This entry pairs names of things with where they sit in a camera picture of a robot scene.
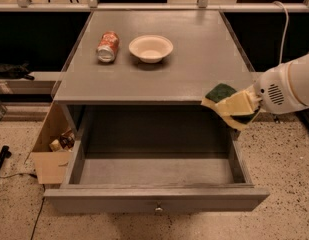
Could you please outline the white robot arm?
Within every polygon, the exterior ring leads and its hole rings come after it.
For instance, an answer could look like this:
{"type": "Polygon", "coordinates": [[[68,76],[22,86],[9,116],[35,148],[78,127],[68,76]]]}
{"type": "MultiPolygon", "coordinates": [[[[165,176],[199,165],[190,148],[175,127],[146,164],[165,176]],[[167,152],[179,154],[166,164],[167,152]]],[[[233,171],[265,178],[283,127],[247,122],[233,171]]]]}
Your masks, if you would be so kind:
{"type": "Polygon", "coordinates": [[[251,115],[258,109],[285,114],[309,108],[309,54],[262,73],[245,90],[216,104],[225,116],[251,115]]]}

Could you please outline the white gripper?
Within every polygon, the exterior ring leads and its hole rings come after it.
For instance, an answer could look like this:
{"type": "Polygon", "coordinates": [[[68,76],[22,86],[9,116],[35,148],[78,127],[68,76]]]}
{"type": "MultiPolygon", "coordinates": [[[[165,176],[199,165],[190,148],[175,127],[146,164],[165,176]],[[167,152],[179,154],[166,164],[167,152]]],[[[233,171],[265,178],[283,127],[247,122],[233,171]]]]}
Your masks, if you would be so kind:
{"type": "Polygon", "coordinates": [[[238,91],[219,101],[221,116],[253,114],[259,106],[272,114],[301,111],[308,107],[308,67],[293,62],[264,72],[253,87],[238,91]]]}

